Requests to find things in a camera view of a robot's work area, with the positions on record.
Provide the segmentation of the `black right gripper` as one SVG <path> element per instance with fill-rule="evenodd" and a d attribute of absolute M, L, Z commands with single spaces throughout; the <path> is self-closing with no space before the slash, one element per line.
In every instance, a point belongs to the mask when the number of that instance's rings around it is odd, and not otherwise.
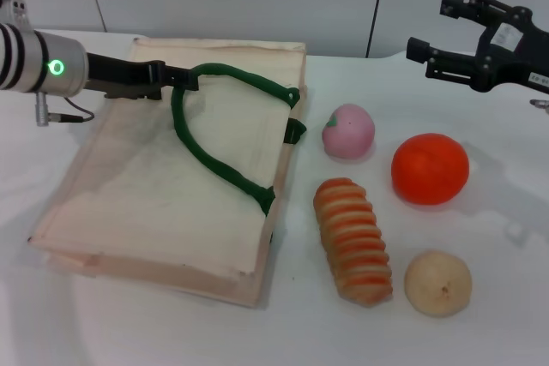
<path fill-rule="evenodd" d="M 480 36 L 475 57 L 442 51 L 411 37 L 406 58 L 425 63 L 427 78 L 467 85 L 483 93 L 504 83 L 548 93 L 548 33 L 529 22 L 531 9 L 497 0 L 442 0 L 440 14 L 489 28 Z M 521 25 L 515 27 L 505 23 L 508 21 Z"/>

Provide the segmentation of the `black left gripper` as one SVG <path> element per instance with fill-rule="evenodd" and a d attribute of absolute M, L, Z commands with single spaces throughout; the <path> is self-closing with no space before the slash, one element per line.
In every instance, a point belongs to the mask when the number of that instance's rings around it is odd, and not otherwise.
<path fill-rule="evenodd" d="M 162 99 L 159 87 L 197 90 L 198 76 L 190 69 L 167 65 L 162 61 L 134 63 L 87 53 L 88 78 L 85 88 L 105 92 L 106 99 Z M 152 83 L 153 88 L 140 88 Z"/>

